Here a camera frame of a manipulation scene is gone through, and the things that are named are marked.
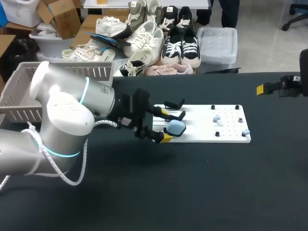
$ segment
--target yellow tape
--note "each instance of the yellow tape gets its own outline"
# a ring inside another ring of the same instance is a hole
[[[169,141],[172,140],[172,139],[173,139],[173,136],[170,136],[170,135],[164,133],[164,138],[163,138],[163,140],[160,141],[160,142],[161,142],[161,143],[167,143],[167,142],[169,142]]]
[[[261,95],[264,93],[263,84],[257,87],[257,95]]]
[[[162,109],[162,113],[164,113],[165,115],[169,115],[168,112],[166,112],[164,109]]]

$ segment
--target office chair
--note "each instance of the office chair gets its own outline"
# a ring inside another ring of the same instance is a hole
[[[308,4],[292,4],[290,6],[290,11],[289,11],[290,15],[294,15],[295,14],[295,8],[303,9],[303,10],[308,10]],[[298,22],[298,21],[302,21],[302,20],[304,20],[306,18],[308,18],[308,13],[304,13],[304,14],[302,14],[302,15],[294,18],[294,19],[291,19],[288,23],[286,23],[286,24],[284,24],[282,26],[282,30],[283,31],[287,31],[290,28],[290,25],[292,23],[295,23],[295,22]]]

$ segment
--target white board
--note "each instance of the white board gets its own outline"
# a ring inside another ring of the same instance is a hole
[[[182,111],[186,116],[182,120],[186,124],[186,130],[181,137],[174,137],[170,142],[207,142],[207,143],[249,143],[251,136],[242,136],[242,132],[248,128],[243,107],[239,105],[183,105],[180,110],[166,109],[164,105],[155,105],[163,108],[169,114],[179,116]],[[221,120],[213,122],[215,115]],[[164,131],[168,122],[162,118],[153,116],[153,130]]]
[[[106,0],[105,5],[98,5],[96,0],[85,0],[83,3],[83,8],[88,9],[103,9],[103,8],[127,8],[128,2],[131,0]],[[182,8],[183,6],[189,6],[191,9],[208,9],[209,3],[207,0],[160,0],[162,7],[164,6],[175,6],[177,8]]]

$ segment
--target plastic storage bin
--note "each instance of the plastic storage bin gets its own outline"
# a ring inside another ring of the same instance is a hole
[[[42,106],[29,95],[32,77],[40,62],[20,63],[7,81],[0,97],[0,113],[11,123],[41,122]],[[107,86],[112,85],[113,62],[55,63],[65,69],[88,76]]]
[[[38,44],[40,51],[46,57],[62,57],[62,51],[70,49],[70,45],[74,38],[63,40],[62,38],[42,37],[37,36],[38,30],[34,30],[29,34],[31,39],[34,39]]]
[[[229,69],[236,62],[237,30],[201,27],[198,30],[201,61],[206,71]]]
[[[36,9],[40,0],[1,0],[9,22],[34,27],[42,19]]]
[[[5,25],[7,25],[7,23],[8,23],[8,19],[6,18],[4,9],[0,2],[0,27],[4,27]]]

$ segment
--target person's leg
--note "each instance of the person's leg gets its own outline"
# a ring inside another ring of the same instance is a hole
[[[210,23],[212,10],[197,10],[197,22],[203,26]]]
[[[222,8],[221,24],[235,28],[239,16],[240,0],[219,0]]]

